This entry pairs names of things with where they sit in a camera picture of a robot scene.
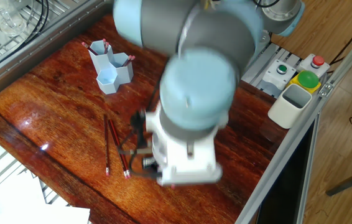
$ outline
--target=reddish wood surface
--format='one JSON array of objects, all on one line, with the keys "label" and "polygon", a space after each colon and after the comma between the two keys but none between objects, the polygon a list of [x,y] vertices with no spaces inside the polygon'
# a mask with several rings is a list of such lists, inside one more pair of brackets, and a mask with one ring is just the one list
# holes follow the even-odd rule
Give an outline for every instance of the reddish wood surface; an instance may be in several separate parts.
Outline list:
[{"label": "reddish wood surface", "polygon": [[[100,91],[80,44],[102,38],[114,53],[136,56],[133,81],[112,95]],[[125,138],[130,116],[147,105],[165,63],[163,55],[123,40],[105,16],[0,93],[0,145],[71,205],[91,208],[93,223],[234,223],[286,134],[267,117],[274,99],[246,83],[216,136],[223,166],[217,184],[172,190],[154,180],[125,180],[111,140],[106,177],[103,114]]]}]

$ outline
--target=control box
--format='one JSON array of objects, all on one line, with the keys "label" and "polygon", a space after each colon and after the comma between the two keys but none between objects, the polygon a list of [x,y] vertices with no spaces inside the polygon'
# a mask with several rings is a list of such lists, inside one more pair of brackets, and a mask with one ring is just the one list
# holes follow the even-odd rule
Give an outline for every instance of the control box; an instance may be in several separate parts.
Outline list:
[{"label": "control box", "polygon": [[287,86],[289,80],[295,75],[296,69],[285,62],[275,60],[265,72],[257,88],[278,98]]},{"label": "control box", "polygon": [[318,78],[321,78],[330,69],[330,65],[325,63],[324,58],[310,54],[305,60],[301,61],[297,71],[311,71]]}]

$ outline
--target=floor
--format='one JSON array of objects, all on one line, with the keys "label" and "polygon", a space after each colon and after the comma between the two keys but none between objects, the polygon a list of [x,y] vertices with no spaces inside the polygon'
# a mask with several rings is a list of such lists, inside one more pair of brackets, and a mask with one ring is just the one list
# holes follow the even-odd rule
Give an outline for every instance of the floor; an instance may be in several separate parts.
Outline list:
[{"label": "floor", "polygon": [[[302,58],[314,53],[330,63],[352,37],[352,0],[303,1],[307,8],[295,32],[290,37],[275,35],[272,41]],[[351,116],[352,68],[322,111],[304,223],[352,223],[352,188],[332,197],[325,194],[352,175]]]},{"label": "floor", "polygon": [[352,223],[352,188],[325,194],[352,175],[351,116],[352,69],[321,113],[304,223]]}]

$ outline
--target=pencil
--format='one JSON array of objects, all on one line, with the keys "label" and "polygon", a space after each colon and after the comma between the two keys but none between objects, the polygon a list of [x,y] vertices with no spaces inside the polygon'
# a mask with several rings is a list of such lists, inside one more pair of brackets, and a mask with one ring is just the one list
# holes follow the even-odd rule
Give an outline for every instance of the pencil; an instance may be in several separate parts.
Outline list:
[{"label": "pencil", "polygon": [[106,39],[103,39],[104,54],[108,53],[108,50],[107,50],[108,46],[107,46],[107,44],[108,44],[108,43],[107,43]]},{"label": "pencil", "polygon": [[108,127],[107,127],[107,115],[104,114],[104,139],[106,144],[106,175],[109,176],[109,164],[108,164]]},{"label": "pencil", "polygon": [[132,58],[126,63],[125,66],[128,66],[134,59],[135,59],[135,56],[132,56]]},{"label": "pencil", "polygon": [[[116,130],[115,130],[115,127],[114,127],[114,123],[112,120],[107,120],[108,122],[108,126],[110,126],[110,130],[111,130],[111,134],[113,135],[113,139],[114,139],[114,143],[115,143],[115,146],[118,148],[119,146],[119,139],[118,139],[118,135],[116,134]],[[125,158],[125,155],[124,154],[121,154],[118,152],[118,155],[119,155],[119,158],[121,160],[121,165],[122,165],[122,169],[124,171],[124,176],[125,176],[125,179],[128,179],[128,178],[131,178],[131,173],[129,171],[129,169],[127,168],[127,162],[126,162],[126,158]]]},{"label": "pencil", "polygon": [[92,50],[92,49],[89,47],[89,45],[86,44],[85,42],[82,42],[82,45],[83,45],[84,47],[86,47],[90,52],[92,52],[95,56],[98,55],[98,54],[97,54],[94,50]]},{"label": "pencil", "polygon": [[129,57],[127,58],[127,60],[123,63],[122,67],[125,67],[127,63],[129,63],[132,59],[132,56],[129,55]]}]

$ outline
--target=hexagonal pencil holder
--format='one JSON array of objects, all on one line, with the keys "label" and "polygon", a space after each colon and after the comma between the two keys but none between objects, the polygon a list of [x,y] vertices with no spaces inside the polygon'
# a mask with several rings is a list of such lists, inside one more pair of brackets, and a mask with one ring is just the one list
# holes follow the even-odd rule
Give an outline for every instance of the hexagonal pencil holder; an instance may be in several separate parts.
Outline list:
[{"label": "hexagonal pencil holder", "polygon": [[105,49],[102,40],[93,42],[90,47],[98,54],[95,55],[89,51],[98,74],[96,80],[101,91],[105,94],[116,93],[120,84],[132,81],[132,63],[123,66],[128,58],[125,53],[113,54],[113,50],[109,46],[108,52],[104,54]]}]

